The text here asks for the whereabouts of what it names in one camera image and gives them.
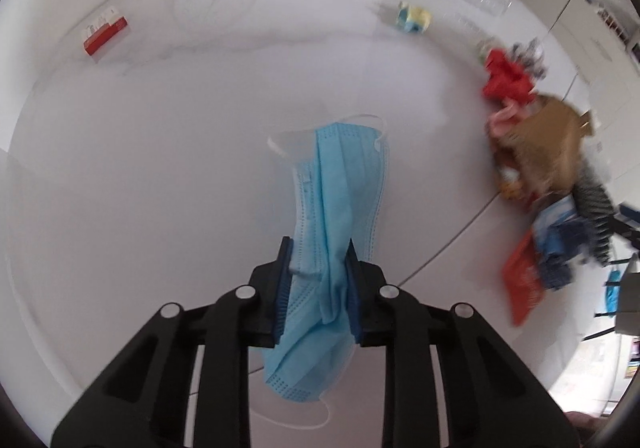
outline screw head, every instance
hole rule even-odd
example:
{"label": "screw head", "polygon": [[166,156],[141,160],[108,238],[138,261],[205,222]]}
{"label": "screw head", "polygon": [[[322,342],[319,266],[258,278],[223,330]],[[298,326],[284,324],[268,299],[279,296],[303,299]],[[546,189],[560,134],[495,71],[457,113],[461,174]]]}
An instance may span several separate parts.
{"label": "screw head", "polygon": [[380,288],[380,296],[382,298],[397,298],[400,294],[400,290],[395,285],[383,285]]}
{"label": "screw head", "polygon": [[236,289],[236,298],[240,300],[249,300],[255,296],[255,287],[251,285],[241,285]]}
{"label": "screw head", "polygon": [[455,312],[461,318],[471,318],[474,315],[474,308],[468,303],[459,303],[455,308]]}
{"label": "screw head", "polygon": [[162,318],[175,318],[180,314],[180,306],[177,303],[166,303],[160,309]]}

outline red cloth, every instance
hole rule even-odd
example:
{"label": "red cloth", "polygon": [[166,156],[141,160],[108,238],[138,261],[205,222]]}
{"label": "red cloth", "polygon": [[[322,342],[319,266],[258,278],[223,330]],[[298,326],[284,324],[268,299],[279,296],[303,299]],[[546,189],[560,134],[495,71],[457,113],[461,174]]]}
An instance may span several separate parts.
{"label": "red cloth", "polygon": [[510,98],[520,105],[535,99],[531,78],[519,63],[507,59],[503,49],[492,49],[484,66],[491,75],[482,89],[485,98],[498,101]]}

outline yellow object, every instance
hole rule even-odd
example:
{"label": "yellow object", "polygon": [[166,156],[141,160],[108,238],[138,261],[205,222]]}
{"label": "yellow object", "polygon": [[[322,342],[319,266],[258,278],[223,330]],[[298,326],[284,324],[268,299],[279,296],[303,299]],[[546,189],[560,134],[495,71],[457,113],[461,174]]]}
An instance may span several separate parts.
{"label": "yellow object", "polygon": [[400,2],[396,24],[407,33],[424,33],[429,27],[432,18],[431,13],[426,9],[412,6],[408,2]]}

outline brown bag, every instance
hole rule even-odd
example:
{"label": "brown bag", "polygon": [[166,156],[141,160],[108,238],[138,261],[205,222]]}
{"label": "brown bag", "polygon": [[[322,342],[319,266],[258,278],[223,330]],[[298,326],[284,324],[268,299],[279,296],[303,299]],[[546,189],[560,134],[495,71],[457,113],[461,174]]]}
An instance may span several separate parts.
{"label": "brown bag", "polygon": [[580,116],[554,96],[538,96],[539,112],[500,138],[513,150],[527,185],[539,194],[569,192],[580,165],[580,141],[591,134],[589,113]]}

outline pile of clothes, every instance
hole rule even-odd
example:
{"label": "pile of clothes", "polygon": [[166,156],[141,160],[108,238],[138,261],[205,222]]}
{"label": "pile of clothes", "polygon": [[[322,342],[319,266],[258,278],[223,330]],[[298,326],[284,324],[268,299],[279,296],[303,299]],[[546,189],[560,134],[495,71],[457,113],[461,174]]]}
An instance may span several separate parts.
{"label": "pile of clothes", "polygon": [[502,272],[520,325],[545,290],[573,281],[572,259],[609,263],[613,204],[584,154],[583,139],[593,139],[590,113],[535,90],[546,75],[540,43],[479,52],[490,74],[482,94],[497,104],[486,122],[497,187],[534,218]]}

